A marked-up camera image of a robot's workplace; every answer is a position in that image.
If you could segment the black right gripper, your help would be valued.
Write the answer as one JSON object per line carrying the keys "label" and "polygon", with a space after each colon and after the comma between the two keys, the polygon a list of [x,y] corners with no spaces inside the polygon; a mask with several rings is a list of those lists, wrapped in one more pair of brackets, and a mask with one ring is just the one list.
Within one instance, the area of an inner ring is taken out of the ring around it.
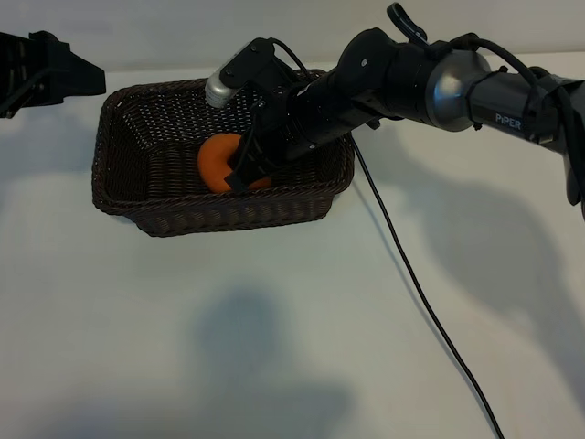
{"label": "black right gripper", "polygon": [[320,144],[309,135],[308,89],[278,89],[277,93],[257,89],[263,106],[255,115],[253,132],[245,133],[228,160],[225,182],[235,192],[247,187],[265,187],[271,173],[287,167]]}

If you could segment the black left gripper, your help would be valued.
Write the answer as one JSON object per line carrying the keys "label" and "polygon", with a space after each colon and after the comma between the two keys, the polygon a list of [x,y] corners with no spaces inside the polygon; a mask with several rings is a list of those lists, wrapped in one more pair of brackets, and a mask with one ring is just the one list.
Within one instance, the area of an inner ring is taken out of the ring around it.
{"label": "black left gripper", "polygon": [[106,92],[105,72],[61,43],[63,72],[61,98],[50,90],[54,73],[49,45],[59,40],[47,31],[28,38],[1,33],[1,118],[12,119],[22,108],[61,104],[69,97],[99,96]]}

